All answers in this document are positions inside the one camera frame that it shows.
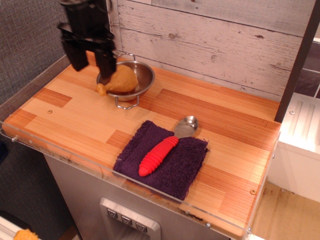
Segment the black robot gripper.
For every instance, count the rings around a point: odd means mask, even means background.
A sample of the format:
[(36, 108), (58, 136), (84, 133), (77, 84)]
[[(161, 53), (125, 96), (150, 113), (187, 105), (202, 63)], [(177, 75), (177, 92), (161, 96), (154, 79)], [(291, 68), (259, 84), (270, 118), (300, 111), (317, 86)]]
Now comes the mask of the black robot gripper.
[(88, 65), (86, 50), (94, 50), (96, 66), (99, 68), (98, 83), (106, 85), (116, 71), (114, 35), (110, 31), (108, 10), (105, 0), (60, 0), (67, 22), (57, 26), (61, 30), (63, 49), (76, 71)]

